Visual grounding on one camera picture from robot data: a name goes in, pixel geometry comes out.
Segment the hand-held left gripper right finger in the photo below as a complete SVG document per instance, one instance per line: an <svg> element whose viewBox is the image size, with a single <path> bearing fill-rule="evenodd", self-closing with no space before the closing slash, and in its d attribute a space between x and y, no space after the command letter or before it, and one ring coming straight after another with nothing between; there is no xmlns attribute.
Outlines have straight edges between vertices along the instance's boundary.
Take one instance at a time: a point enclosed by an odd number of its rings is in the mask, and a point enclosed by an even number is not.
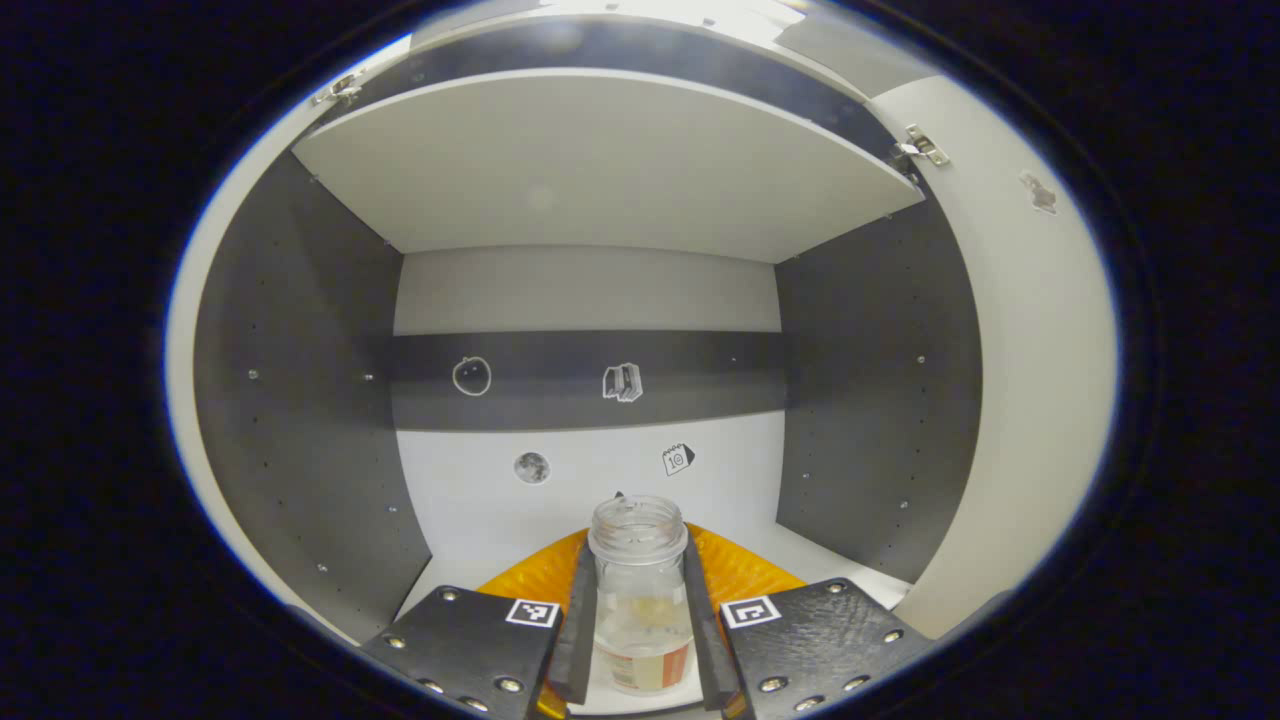
<svg viewBox="0 0 1280 720"><path fill-rule="evenodd" d="M703 703L722 719L840 719L934 644L850 578L804 583L710 530L687 534Z"/></svg>

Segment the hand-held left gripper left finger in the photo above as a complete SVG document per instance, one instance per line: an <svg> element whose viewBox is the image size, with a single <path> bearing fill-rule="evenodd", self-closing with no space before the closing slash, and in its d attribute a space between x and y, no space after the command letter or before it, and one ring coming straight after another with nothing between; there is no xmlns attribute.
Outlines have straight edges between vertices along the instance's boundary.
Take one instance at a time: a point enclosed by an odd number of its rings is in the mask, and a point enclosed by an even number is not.
<svg viewBox="0 0 1280 720"><path fill-rule="evenodd" d="M586 700L595 616L579 530L477 591L436 587L360 650L430 719L568 719Z"/></svg>

